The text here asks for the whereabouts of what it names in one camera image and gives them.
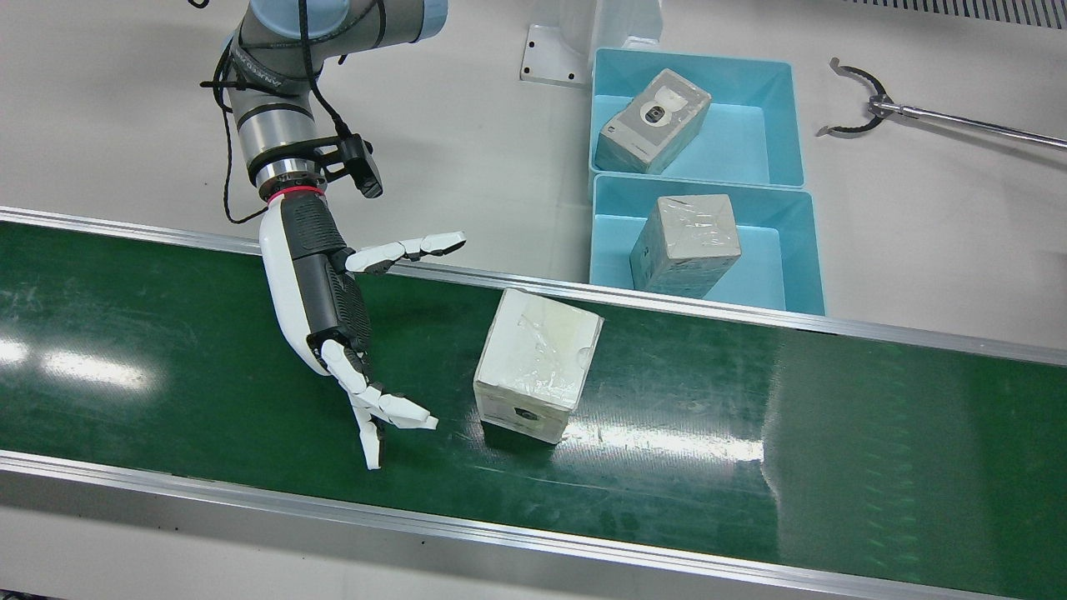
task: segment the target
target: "green conveyor belt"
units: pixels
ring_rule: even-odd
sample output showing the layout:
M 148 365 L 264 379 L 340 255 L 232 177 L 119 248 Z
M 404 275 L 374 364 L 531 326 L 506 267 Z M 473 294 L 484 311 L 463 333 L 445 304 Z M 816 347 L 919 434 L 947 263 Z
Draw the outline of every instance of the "green conveyor belt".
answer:
M 367 472 L 259 259 L 0 223 L 0 448 L 1028 599 L 1067 590 L 1067 369 L 607 305 L 569 437 L 482 426 L 499 291 L 361 279 L 441 419 Z

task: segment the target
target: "white box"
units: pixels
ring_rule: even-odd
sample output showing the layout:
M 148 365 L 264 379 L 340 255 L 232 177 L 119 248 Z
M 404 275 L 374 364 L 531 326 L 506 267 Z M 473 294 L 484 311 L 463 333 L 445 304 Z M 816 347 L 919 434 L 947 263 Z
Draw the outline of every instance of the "white box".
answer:
M 558 443 L 578 406 L 604 319 L 505 289 L 474 377 L 478 416 Z
M 669 68 L 601 128 L 596 167 L 604 171 L 663 173 L 692 141 L 712 96 Z
M 663 196 L 630 254 L 630 268 L 634 289 L 703 298 L 739 257 L 729 195 Z

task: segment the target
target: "blue plastic tray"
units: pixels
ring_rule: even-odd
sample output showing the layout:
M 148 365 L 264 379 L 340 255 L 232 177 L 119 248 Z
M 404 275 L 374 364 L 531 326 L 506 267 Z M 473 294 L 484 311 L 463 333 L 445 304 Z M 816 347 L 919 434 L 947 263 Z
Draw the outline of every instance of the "blue plastic tray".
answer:
M 656 199 L 713 193 L 730 195 L 742 256 L 704 299 L 825 314 L 811 194 L 770 186 L 598 176 L 589 283 L 633 289 L 630 252 Z
M 712 95 L 703 127 L 662 174 L 769 186 L 803 186 L 793 68 L 789 63 L 601 48 L 593 67 L 590 177 L 601 128 L 664 68 Z

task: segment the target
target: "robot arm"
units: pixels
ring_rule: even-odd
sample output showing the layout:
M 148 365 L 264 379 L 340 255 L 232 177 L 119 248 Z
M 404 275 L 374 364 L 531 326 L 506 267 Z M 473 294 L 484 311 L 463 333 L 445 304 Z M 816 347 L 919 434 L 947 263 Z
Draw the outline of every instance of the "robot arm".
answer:
M 349 248 L 327 185 L 351 175 L 368 198 L 382 186 L 370 145 L 348 130 L 314 78 L 329 57 L 435 34 L 446 12 L 447 0 L 252 0 L 217 72 L 217 79 L 230 70 L 236 77 L 226 93 L 249 178 L 267 202 L 259 244 L 278 325 L 307 366 L 335 377 L 348 394 L 368 469 L 380 467 L 385 424 L 433 429 L 437 420 L 371 380 L 370 321 L 352 273 L 447 254 L 465 238 L 457 232 Z M 336 137 L 316 136 L 309 93 L 334 117 Z M 335 164 L 344 167 L 331 171 Z

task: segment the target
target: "red ring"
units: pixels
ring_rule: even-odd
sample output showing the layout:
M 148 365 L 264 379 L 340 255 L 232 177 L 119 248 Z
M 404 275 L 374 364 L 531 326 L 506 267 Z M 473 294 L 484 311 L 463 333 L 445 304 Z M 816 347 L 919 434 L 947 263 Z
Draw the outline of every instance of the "red ring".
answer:
M 285 188 L 282 191 L 274 192 L 273 195 L 271 195 L 270 198 L 267 199 L 267 204 L 270 204 L 271 202 L 273 202 L 275 198 L 277 198 L 277 196 L 280 196 L 280 195 L 282 195 L 284 193 L 289 193 L 289 192 L 315 192 L 315 193 L 317 193 L 319 195 L 324 195 L 325 194 L 325 192 L 323 192 L 319 188 L 316 188 L 315 186 L 293 186 L 291 188 Z

